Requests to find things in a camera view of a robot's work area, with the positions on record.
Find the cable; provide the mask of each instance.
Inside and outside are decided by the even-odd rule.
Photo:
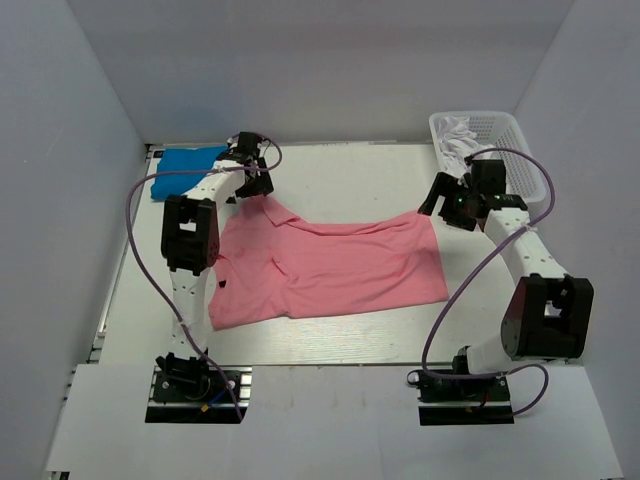
[[[420,375],[420,371],[421,371],[421,370],[411,370],[409,373],[407,373],[407,385],[409,385],[409,386],[411,386],[411,387],[416,387],[416,386],[418,386],[418,383],[420,382],[420,376],[419,376],[419,375]],[[418,375],[418,378],[416,379],[416,381],[412,381],[412,380],[409,378],[409,375],[412,375],[412,374],[414,374],[414,373]]]
[[[483,409],[487,405],[488,401],[489,401],[489,390],[486,390],[484,392],[484,395],[482,396],[482,401],[480,402],[480,405],[478,405],[477,407],[467,407],[465,408],[465,411],[467,413],[477,412],[478,410]]]
[[[138,180],[136,183],[134,183],[131,189],[129,190],[129,193],[127,194],[127,199],[125,201],[125,225],[127,228],[127,238],[129,240],[129,245],[131,247],[131,253],[133,253],[133,257],[135,258],[136,263],[138,264],[138,267],[142,271],[142,274],[149,281],[151,286],[158,292],[158,294],[167,303],[167,305],[169,305],[169,308],[173,311],[174,315],[176,316],[176,319],[178,320],[178,323],[180,324],[180,327],[182,328],[182,331],[184,332],[184,336],[189,342],[189,345],[191,345],[191,348],[193,348],[193,350],[198,354],[200,358],[204,359],[209,365],[215,368],[218,374],[222,377],[222,380],[224,380],[227,390],[229,390],[229,395],[231,396],[231,401],[233,403],[233,406],[235,407],[236,414],[238,415],[238,418],[240,419],[240,421],[242,421],[242,411],[240,410],[240,406],[238,405],[238,399],[236,398],[236,395],[233,392],[233,389],[229,385],[229,379],[225,375],[224,371],[220,368],[220,366],[216,362],[214,362],[204,351],[202,351],[200,347],[198,347],[195,340],[193,339],[193,336],[191,335],[191,332],[189,331],[189,327],[187,327],[187,325],[184,323],[184,319],[182,318],[182,315],[180,314],[178,307],[176,307],[176,305],[173,303],[173,300],[171,300],[171,298],[164,292],[164,290],[158,284],[158,282],[156,282],[156,280],[153,278],[151,273],[149,273],[149,270],[147,269],[144,262],[142,261],[142,258],[140,257],[140,252],[138,251],[138,246],[136,245],[135,238],[133,236],[133,221],[131,220],[131,203],[133,201],[133,196],[135,195],[138,188],[140,188],[149,180],[152,180],[158,177],[167,177],[169,175],[194,175],[194,174],[195,175],[210,175],[210,174],[215,175],[217,173],[235,172],[238,170],[255,171],[255,172],[269,172],[273,170],[282,162],[282,149],[277,143],[275,143],[270,138],[265,137],[263,135],[261,135],[261,137],[271,142],[271,144],[276,148],[276,150],[278,150],[278,155],[279,155],[278,161],[270,167],[258,168],[258,167],[238,166],[238,167],[230,167],[225,169],[213,168],[211,170],[172,170],[172,171],[166,171],[166,172],[156,172],[156,173],[147,175],[146,177],[143,177],[140,180]]]
[[[273,145],[273,144],[271,143],[271,140],[269,140],[269,145],[267,145],[266,148],[264,149],[264,151],[261,153],[262,158],[264,158],[264,156],[267,154],[267,150],[269,150],[269,147],[271,145]]]
[[[467,157],[467,159],[469,159],[469,158],[472,159],[473,157],[475,157],[477,155],[481,155],[483,153],[488,153],[488,152],[508,152],[508,153],[512,153],[512,154],[518,155],[518,156],[524,158],[525,160],[529,161],[530,163],[534,164],[538,168],[538,170],[540,170],[540,173],[542,173],[542,175],[544,176],[544,178],[545,178],[545,180],[547,182],[547,185],[549,186],[549,205],[548,205],[547,209],[542,214],[540,214],[535,219],[531,220],[527,225],[523,225],[518,230],[516,230],[514,233],[512,233],[507,238],[505,238],[489,255],[486,256],[486,258],[484,260],[482,260],[478,264],[478,266],[476,268],[473,269],[473,271],[469,274],[469,276],[460,284],[460,286],[454,292],[454,294],[451,295],[451,297],[449,298],[449,300],[447,301],[447,303],[443,307],[442,311],[440,312],[440,314],[436,318],[436,321],[433,324],[433,327],[431,328],[431,331],[429,332],[427,340],[426,340],[426,342],[424,344],[424,349],[422,350],[422,370],[424,371],[424,373],[426,373],[427,375],[429,375],[430,377],[433,377],[433,378],[446,379],[446,380],[468,380],[468,379],[494,378],[494,377],[502,376],[502,375],[510,375],[510,374],[519,372],[520,370],[524,370],[525,368],[531,368],[531,367],[539,368],[540,370],[542,370],[542,372],[544,373],[544,376],[545,376],[544,386],[543,386],[540,394],[529,405],[527,405],[526,407],[524,407],[524,408],[522,408],[522,409],[520,409],[520,410],[518,410],[517,412],[514,413],[514,415],[518,415],[518,414],[524,413],[524,412],[530,410],[531,408],[533,408],[540,401],[540,399],[542,398],[542,396],[544,395],[544,393],[547,390],[547,387],[549,385],[549,372],[547,372],[547,370],[542,365],[529,364],[529,365],[524,365],[524,366],[521,366],[521,367],[517,367],[517,368],[515,368],[515,369],[513,369],[513,370],[511,370],[509,372],[482,373],[482,374],[475,374],[475,375],[438,373],[438,372],[434,372],[433,370],[429,370],[429,368],[427,366],[427,355],[429,353],[429,349],[431,348],[431,344],[433,343],[433,339],[435,338],[436,333],[437,333],[438,329],[440,328],[440,325],[442,325],[442,322],[444,321],[444,318],[446,317],[447,313],[449,313],[449,310],[451,310],[451,307],[453,307],[453,305],[456,303],[458,298],[460,298],[460,296],[466,290],[466,288],[469,286],[469,284],[478,276],[478,274],[482,271],[482,269],[484,269],[484,267],[486,267],[491,260],[493,260],[495,257],[497,257],[507,247],[507,245],[509,245],[509,243],[514,241],[516,238],[520,237],[529,228],[534,227],[535,225],[540,223],[542,220],[547,218],[549,216],[549,214],[551,213],[551,211],[553,210],[555,204],[556,204],[556,191],[555,191],[555,187],[553,186],[553,181],[551,180],[551,176],[549,175],[549,172],[544,168],[544,166],[540,162],[538,162],[532,156],[530,156],[530,155],[528,155],[528,154],[526,154],[524,152],[520,152],[518,150],[514,150],[513,148],[503,148],[503,147],[485,148],[483,150],[480,150],[478,152],[473,153],[472,155]]]
[[[204,397],[207,396],[207,393],[209,393],[209,389],[211,388],[211,379],[207,378],[207,381],[208,381],[207,388],[204,389],[204,393],[200,395],[198,398],[187,397],[186,395],[184,396],[184,398],[186,398],[187,400],[193,400],[193,401],[202,400]]]
[[[221,391],[218,395],[216,395],[215,397],[213,397],[213,399],[211,399],[208,403],[207,406],[211,407],[213,406],[214,403],[216,403],[218,400],[220,400],[224,394],[227,393],[226,390]]]

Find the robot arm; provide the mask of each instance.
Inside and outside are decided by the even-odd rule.
[[[206,176],[184,195],[170,195],[164,204],[161,251],[170,271],[173,301],[202,350],[211,331],[205,320],[204,297],[207,277],[220,250],[218,210],[235,197],[273,191],[269,173],[255,171],[266,168],[260,157],[264,140],[253,133],[240,133],[237,143],[218,156],[214,167],[219,173]],[[184,351],[190,351],[175,316],[172,339],[174,350],[182,351],[181,346],[186,345]]]
[[[496,244],[529,224],[527,206],[506,191],[502,160],[476,160],[458,180],[439,173],[419,213],[431,215],[444,197],[440,216],[447,224],[473,230],[477,224]],[[587,279],[573,278],[549,254],[540,237],[528,230],[501,252],[516,283],[500,331],[465,347],[454,373],[510,371],[541,359],[577,358],[582,354],[593,301]]]

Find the white wall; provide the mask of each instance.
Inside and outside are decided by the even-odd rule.
[[[513,111],[571,0],[69,0],[142,138],[417,140]]]
[[[0,477],[41,478],[143,145],[63,0],[0,14]]]
[[[516,110],[558,189],[544,238],[595,286],[584,360],[630,479],[640,478],[638,79],[640,2],[577,0]]]

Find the black joint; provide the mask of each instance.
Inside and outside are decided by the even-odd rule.
[[[240,165],[249,166],[260,156],[262,137],[251,132],[240,132],[235,147],[220,153],[217,160],[233,160]]]
[[[156,364],[165,373],[167,382],[186,394],[197,394],[206,385],[209,367],[205,360],[183,359],[168,353],[166,358],[156,358]]]
[[[457,178],[447,173],[439,172],[431,186],[427,199],[420,205],[418,213],[431,215],[438,198],[444,197],[439,215],[447,225],[473,230],[476,228],[476,220],[469,217],[463,208],[468,192],[469,189],[460,185]]]
[[[584,350],[593,294],[586,278],[521,278],[500,330],[507,355],[578,358]],[[547,314],[548,304],[558,311]]]
[[[182,228],[195,223],[195,231]],[[213,266],[220,251],[216,203],[169,195],[164,203],[162,256],[171,271],[178,268],[199,275]]]
[[[507,191],[507,169],[503,160],[481,160],[471,167],[471,190],[478,195],[500,195]]]
[[[257,164],[259,168],[266,169],[267,162],[264,158],[258,158]],[[245,184],[236,190],[236,197],[247,198],[255,197],[257,195],[267,196],[273,192],[273,182],[271,181],[271,175],[269,172],[258,172],[256,175],[247,175],[245,177]]]
[[[451,362],[451,368],[456,375],[469,375],[466,351],[464,355],[456,355]]]

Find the white panel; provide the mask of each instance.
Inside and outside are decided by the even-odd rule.
[[[410,367],[258,367],[241,425],[145,424],[152,367],[81,366],[48,467],[139,480],[599,480],[620,476],[581,367],[551,367],[514,425],[421,427]],[[509,379],[514,405],[537,371]]]
[[[513,111],[571,0],[70,0],[147,142],[427,138]]]
[[[0,14],[0,465],[40,478],[122,244],[142,143],[62,0]]]
[[[283,147],[282,164],[272,172],[272,194],[309,222],[376,222],[415,210],[424,201],[438,166],[431,145],[307,145]],[[267,163],[275,162],[275,149]],[[150,165],[155,169],[156,160]],[[152,202],[151,183],[142,194],[134,234],[151,273],[171,290],[160,254],[162,203]],[[223,228],[237,206],[219,212]],[[494,248],[480,231],[467,232],[431,217],[452,293]],[[215,276],[208,280],[208,297]],[[457,351],[499,330],[513,281],[502,260],[491,262],[451,309],[429,355],[451,361]],[[442,303],[324,318],[277,318],[214,332],[209,351],[226,365],[300,363],[407,363],[420,359]],[[171,311],[127,255],[107,319],[102,363],[147,364],[165,355],[171,338]]]
[[[640,477],[640,3],[579,0],[517,118],[558,188],[540,230],[595,287],[585,365],[625,476]]]

